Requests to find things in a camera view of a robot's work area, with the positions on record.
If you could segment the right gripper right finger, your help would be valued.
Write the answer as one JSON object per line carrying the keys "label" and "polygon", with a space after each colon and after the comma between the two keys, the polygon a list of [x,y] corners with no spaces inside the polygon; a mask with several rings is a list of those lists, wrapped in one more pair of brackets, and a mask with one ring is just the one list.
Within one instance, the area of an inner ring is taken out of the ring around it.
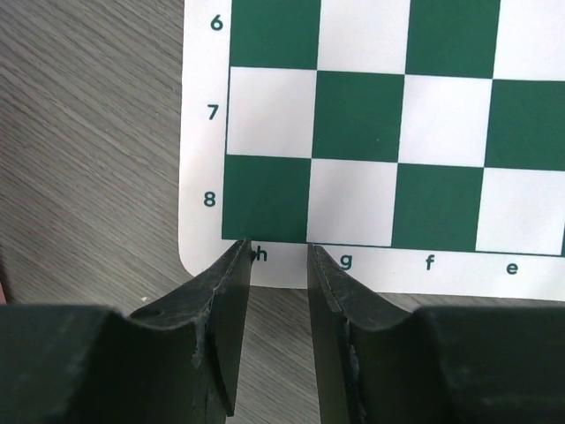
{"label": "right gripper right finger", "polygon": [[307,286],[322,422],[563,422],[562,308],[408,312],[320,246]]}

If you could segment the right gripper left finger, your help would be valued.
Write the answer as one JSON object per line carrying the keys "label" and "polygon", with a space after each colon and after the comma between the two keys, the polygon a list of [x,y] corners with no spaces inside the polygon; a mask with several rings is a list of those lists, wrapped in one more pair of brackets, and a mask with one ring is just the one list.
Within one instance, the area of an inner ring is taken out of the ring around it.
{"label": "right gripper left finger", "polygon": [[2,307],[2,422],[224,422],[236,404],[251,270],[242,240],[130,315]]}

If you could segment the green white chess board mat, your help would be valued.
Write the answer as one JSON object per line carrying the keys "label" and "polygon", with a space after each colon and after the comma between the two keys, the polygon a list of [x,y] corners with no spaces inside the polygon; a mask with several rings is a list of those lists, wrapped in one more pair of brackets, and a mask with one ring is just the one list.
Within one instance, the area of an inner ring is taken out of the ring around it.
{"label": "green white chess board mat", "polygon": [[564,4],[188,1],[179,157],[193,275],[563,300]]}

